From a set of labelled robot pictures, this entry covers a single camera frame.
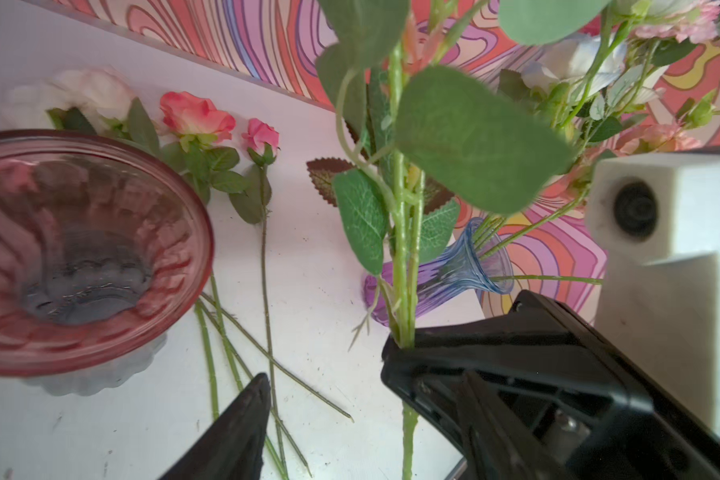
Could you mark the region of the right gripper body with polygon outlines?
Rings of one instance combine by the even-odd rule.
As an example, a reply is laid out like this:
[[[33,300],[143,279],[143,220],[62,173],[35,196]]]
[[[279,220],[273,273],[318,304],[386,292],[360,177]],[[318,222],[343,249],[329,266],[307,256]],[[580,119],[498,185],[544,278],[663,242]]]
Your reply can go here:
[[[567,305],[388,341],[382,382],[461,454],[457,479],[720,479],[720,438]]]

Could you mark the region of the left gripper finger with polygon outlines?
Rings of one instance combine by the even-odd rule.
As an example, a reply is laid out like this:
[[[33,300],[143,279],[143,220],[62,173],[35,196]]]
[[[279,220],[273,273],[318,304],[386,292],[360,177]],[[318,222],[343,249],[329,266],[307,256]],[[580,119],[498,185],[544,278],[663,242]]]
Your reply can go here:
[[[162,479],[258,480],[270,409],[270,382],[259,373]]]

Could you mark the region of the light blue carnation stem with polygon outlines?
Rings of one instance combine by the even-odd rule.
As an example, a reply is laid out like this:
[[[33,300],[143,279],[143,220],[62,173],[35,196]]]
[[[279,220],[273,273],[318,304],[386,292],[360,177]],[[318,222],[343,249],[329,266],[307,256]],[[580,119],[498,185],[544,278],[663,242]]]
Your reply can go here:
[[[432,3],[422,47],[407,1],[321,3],[337,40],[316,67],[351,164],[331,188],[364,270],[379,276],[392,264],[392,281],[379,289],[403,350],[415,345],[419,266],[441,251],[425,212],[427,180],[481,210],[513,214],[574,157],[561,133],[441,64],[439,52],[462,33],[460,22],[446,21],[453,9]]]

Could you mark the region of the red pink rose stem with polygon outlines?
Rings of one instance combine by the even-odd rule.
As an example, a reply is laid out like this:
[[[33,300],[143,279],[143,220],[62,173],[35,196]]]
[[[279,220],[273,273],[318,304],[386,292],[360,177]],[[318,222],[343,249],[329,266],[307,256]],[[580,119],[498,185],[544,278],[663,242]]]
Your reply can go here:
[[[166,164],[178,167],[177,171],[187,177],[187,182],[207,203],[212,191],[228,195],[242,193],[248,186],[244,174],[234,170],[240,161],[235,147],[222,143],[231,141],[237,125],[232,114],[220,110],[207,98],[197,97],[189,92],[168,92],[159,102],[163,123],[177,142],[164,147],[161,157]],[[210,274],[211,300],[197,300],[194,315],[199,323],[201,339],[208,373],[211,415],[215,421],[221,414],[215,362],[210,342],[209,326],[214,327],[219,338],[229,340],[224,326],[223,305],[218,283],[213,271]],[[311,474],[306,460],[296,446],[290,432],[284,426],[275,396],[274,358],[267,354],[269,376],[272,387],[272,413],[274,414],[276,450],[272,440],[265,440],[265,447],[275,464],[280,479],[290,479],[285,453],[285,440],[294,448],[307,472]]]

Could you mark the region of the cream white rose stem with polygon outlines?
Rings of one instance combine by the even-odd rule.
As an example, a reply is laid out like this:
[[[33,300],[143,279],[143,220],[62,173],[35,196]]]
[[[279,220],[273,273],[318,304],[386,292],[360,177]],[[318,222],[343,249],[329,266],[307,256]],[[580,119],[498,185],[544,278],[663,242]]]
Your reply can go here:
[[[552,129],[573,129],[592,98],[624,73],[626,56],[626,41],[615,34],[574,33],[544,46],[537,58],[500,71],[501,117],[536,116]]]

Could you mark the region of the pink carnation stem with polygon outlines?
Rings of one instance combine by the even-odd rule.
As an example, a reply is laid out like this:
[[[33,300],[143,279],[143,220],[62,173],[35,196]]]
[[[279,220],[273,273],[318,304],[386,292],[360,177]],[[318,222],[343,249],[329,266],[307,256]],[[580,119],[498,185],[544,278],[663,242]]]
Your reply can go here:
[[[610,1],[596,21],[605,59],[596,88],[606,111],[626,113],[663,94],[669,66],[717,36],[720,1]]]

